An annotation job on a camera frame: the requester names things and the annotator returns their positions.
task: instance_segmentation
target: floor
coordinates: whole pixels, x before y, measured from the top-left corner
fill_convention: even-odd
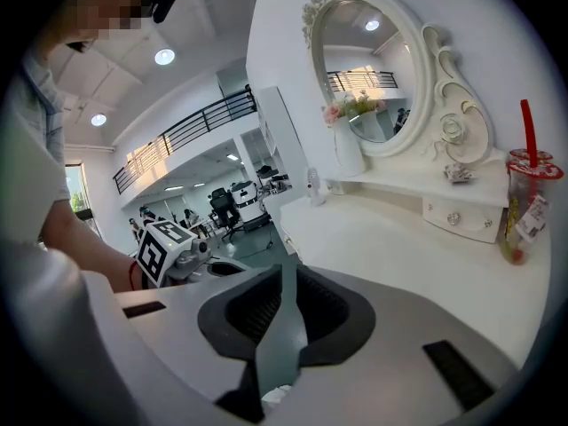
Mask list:
[[[292,385],[299,376],[299,351],[307,344],[304,320],[296,306],[296,254],[289,255],[274,224],[270,223],[252,232],[238,232],[233,241],[209,239],[213,254],[240,260],[258,268],[282,265],[282,303],[262,342],[256,348],[256,371],[261,396],[281,385]],[[270,249],[266,249],[272,240]]]
[[[221,241],[222,235],[217,236],[219,248],[215,238],[208,240],[214,256],[230,257],[253,268],[282,264],[284,269],[291,268],[293,270],[300,262],[296,254],[288,254],[273,223],[248,233],[237,232],[232,241],[229,241],[228,238]],[[270,249],[266,249],[270,241],[273,244]]]

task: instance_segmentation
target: plastic cup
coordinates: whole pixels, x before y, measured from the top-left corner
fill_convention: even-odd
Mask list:
[[[542,150],[537,150],[536,157],[538,162],[552,162],[552,154],[543,152]],[[529,160],[530,155],[529,151],[526,148],[516,148],[515,150],[511,150],[509,152],[509,158],[507,161],[513,160]]]
[[[533,241],[528,241],[517,230],[516,224],[531,207],[534,198],[542,197],[546,201],[556,180],[564,173],[551,162],[539,162],[532,168],[528,160],[513,159],[508,162],[509,209],[504,229],[500,231],[501,253],[510,263],[524,264],[529,256]]]

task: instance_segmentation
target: price tag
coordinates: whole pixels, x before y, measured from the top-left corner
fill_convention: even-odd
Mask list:
[[[517,232],[524,240],[532,243],[537,234],[544,229],[547,221],[548,202],[537,195],[531,206],[515,225]]]

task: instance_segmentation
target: drawer knob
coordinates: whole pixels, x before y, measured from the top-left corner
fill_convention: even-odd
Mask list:
[[[460,222],[460,214],[457,212],[450,213],[447,216],[447,222],[450,223],[450,225],[458,225]]]

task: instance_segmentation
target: white vase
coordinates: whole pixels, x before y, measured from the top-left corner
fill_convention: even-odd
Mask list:
[[[383,128],[378,122],[378,119],[376,117],[376,112],[374,110],[361,114],[359,116],[359,119],[361,120],[361,127],[363,128],[363,134],[368,140],[381,141],[381,142],[387,140]]]
[[[355,177],[367,170],[365,160],[359,148],[359,141],[347,117],[341,117],[334,125],[335,158],[340,171],[346,177]]]

